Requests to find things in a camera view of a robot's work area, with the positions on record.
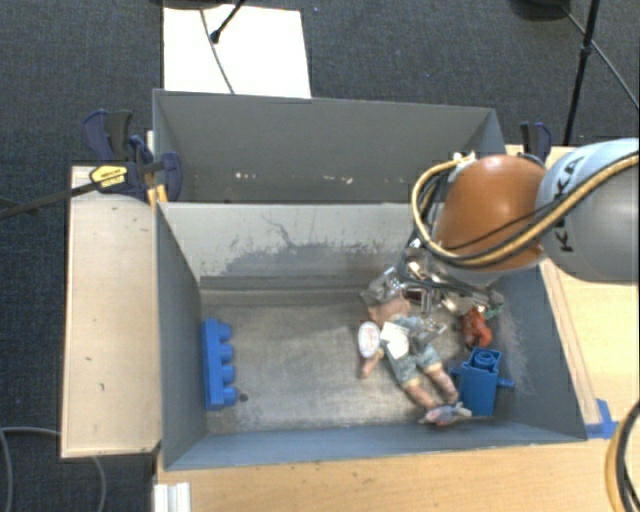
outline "bin floor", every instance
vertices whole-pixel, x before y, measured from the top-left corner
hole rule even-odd
[[[424,413],[400,389],[386,361],[369,378],[357,378],[357,332],[367,320],[357,293],[307,304],[287,300],[286,292],[263,293],[257,303],[242,306],[221,305],[221,295],[201,293],[202,315],[232,327],[240,400],[207,413],[210,433],[405,423]],[[462,346],[458,333],[447,333],[434,342],[444,360],[459,355]]]

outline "blue plastic brick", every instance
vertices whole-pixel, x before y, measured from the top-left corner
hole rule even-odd
[[[233,347],[225,343],[231,338],[228,324],[209,318],[202,324],[202,359],[204,364],[205,406],[208,411],[235,405],[238,392],[229,386],[235,370],[227,364],[233,358]]]
[[[450,373],[458,377],[460,400],[474,416],[492,416],[498,387],[513,388],[514,382],[498,377],[502,352],[475,347],[469,360]]]

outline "wooden table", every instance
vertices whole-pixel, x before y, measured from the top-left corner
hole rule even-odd
[[[562,151],[557,150],[554,156]],[[578,361],[573,363],[580,374],[577,377],[590,380],[595,395],[609,404],[613,419],[622,419],[639,394],[637,287],[583,283],[551,264],[543,266],[543,273],[556,318],[565,330],[575,330],[579,339],[582,355],[578,351],[574,356]],[[584,359],[588,376],[580,369],[580,359]],[[170,473],[162,470],[159,461],[157,477],[159,483],[169,485],[190,482],[192,509],[196,512],[602,512],[610,509],[604,481],[607,446],[608,441],[594,439]],[[640,485],[640,450],[637,443],[633,446],[633,440],[627,463],[636,485]]]

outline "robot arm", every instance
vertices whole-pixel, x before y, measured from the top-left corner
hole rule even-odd
[[[546,255],[583,280],[638,281],[638,139],[581,147],[549,171],[506,155],[441,164],[411,207],[410,245],[432,276],[486,288]]]

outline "toy figure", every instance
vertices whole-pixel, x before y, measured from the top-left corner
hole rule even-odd
[[[462,315],[462,334],[464,343],[469,349],[476,346],[485,348],[491,343],[493,334],[485,322],[485,317],[478,307],[472,307]]]
[[[380,347],[365,359],[359,377],[367,378],[386,356],[398,383],[414,402],[427,410],[421,422],[444,426],[460,417],[470,416],[470,411],[461,404],[456,406],[458,391],[431,345],[442,330],[430,329],[420,316],[411,315],[411,303],[404,298],[402,284],[395,278],[394,269],[372,281],[361,295],[371,320],[381,332]],[[444,405],[422,386],[419,370],[442,390]]]

